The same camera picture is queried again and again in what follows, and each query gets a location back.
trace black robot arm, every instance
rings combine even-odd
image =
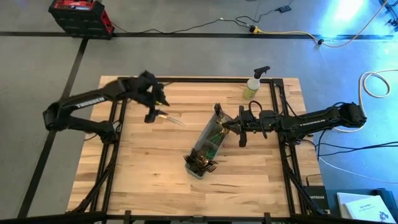
[[[265,138],[266,132],[276,131],[282,134],[286,143],[296,145],[308,134],[336,126],[360,128],[365,122],[366,117],[360,106],[354,103],[337,103],[325,110],[300,116],[285,116],[275,111],[263,110],[259,113],[259,118],[253,116],[251,110],[244,110],[243,106],[239,106],[238,116],[223,123],[223,126],[239,134],[239,146],[244,147],[248,131],[262,132]]]
[[[132,99],[149,108],[145,116],[146,123],[155,121],[155,117],[163,112],[155,109],[156,105],[167,105],[163,92],[163,84],[156,77],[145,71],[139,77],[118,78],[104,87],[58,100],[44,112],[44,123],[47,130],[62,131],[74,129],[86,133],[96,133],[103,143],[113,143],[118,139],[114,126],[109,121],[94,122],[71,116],[78,109],[92,106],[104,101]]]

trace wooden table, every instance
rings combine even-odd
[[[99,86],[116,78],[101,77]],[[285,78],[284,85],[287,101],[295,112],[305,113],[299,80]],[[239,136],[230,133],[215,158],[218,168],[206,173],[203,180],[189,175],[184,168],[183,156],[190,153],[212,116],[215,103],[221,103],[232,117],[238,114],[239,105],[247,108],[249,101],[241,97],[244,88],[244,83],[173,83],[165,87],[171,106],[162,109],[185,123],[184,127],[162,118],[145,124],[147,108],[130,102],[108,213],[124,214],[125,210],[131,210],[135,215],[261,217],[270,212],[272,217],[288,217],[276,133],[269,133],[268,139],[261,133],[249,133],[245,148],[238,146]],[[262,84],[255,100],[264,110],[272,109],[269,84]],[[110,107],[110,102],[96,105],[91,119],[107,120]],[[253,110],[257,115],[259,109]],[[320,173],[318,162],[312,145],[304,142],[296,148],[305,183],[307,175]],[[101,150],[99,138],[84,143],[68,210],[75,208],[94,185]],[[310,181],[322,184],[320,176],[311,177]],[[297,193],[293,185],[292,188],[299,212]]]

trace yellow extension cord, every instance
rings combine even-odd
[[[264,31],[260,30],[258,27],[255,27],[255,29],[253,30],[252,33],[253,34],[305,34],[305,35],[310,36],[316,44],[323,44],[327,47],[344,47],[347,44],[349,44],[350,42],[352,42],[353,40],[355,40],[367,28],[367,26],[373,21],[374,18],[376,18],[376,16],[381,12],[383,7],[387,3],[388,3],[388,0],[386,0],[384,2],[384,4],[380,7],[380,9],[377,11],[377,13],[371,18],[371,20],[369,20],[369,22],[361,29],[361,31],[358,32],[358,34],[356,34],[351,40],[349,40],[341,45],[329,45],[329,44],[325,44],[323,41],[319,43],[319,39],[314,37],[312,34],[305,32],[305,31],[299,31],[299,30],[298,31],[286,31],[286,32],[264,32]]]

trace spray bottle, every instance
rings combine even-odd
[[[267,73],[269,69],[270,69],[269,66],[254,69],[254,75],[248,80],[246,88],[243,91],[243,98],[250,100],[254,97],[254,95],[257,93],[258,89],[260,88],[261,75],[263,73]]]

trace concrete floor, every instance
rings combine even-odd
[[[47,13],[52,0],[2,0],[0,31],[62,30]],[[289,1],[258,0],[104,0],[110,18],[131,32],[150,28],[172,31],[218,19],[255,16]],[[334,36],[356,34],[380,7],[378,0],[295,0],[292,11],[274,12],[258,24],[263,30],[305,30]],[[381,13],[364,34],[393,34]],[[246,33],[232,23],[218,22],[192,32]],[[42,111],[58,100],[66,84],[81,40],[67,37],[0,37],[0,219],[16,217],[47,132]],[[92,90],[102,75],[138,75],[148,70],[158,76],[245,76],[269,65],[270,77],[298,77],[307,111],[331,106],[337,101],[358,102],[358,78],[371,70],[398,67],[396,40],[355,40],[346,47],[314,47],[311,40],[278,39],[177,39],[114,38],[90,40],[72,94]],[[392,86],[396,73],[387,73]],[[386,88],[369,79],[369,89],[382,94]],[[364,95],[368,114],[365,128],[357,133],[330,131],[323,142],[344,146],[367,146],[395,141],[398,92],[383,100]],[[77,113],[89,118],[90,110]],[[63,213],[75,176],[84,134],[57,134],[30,216]],[[337,149],[323,147],[322,152]],[[330,164],[389,182],[398,182],[393,165],[394,148],[372,149],[325,157]],[[398,186],[364,179],[320,162],[327,189],[384,187],[398,198]]]

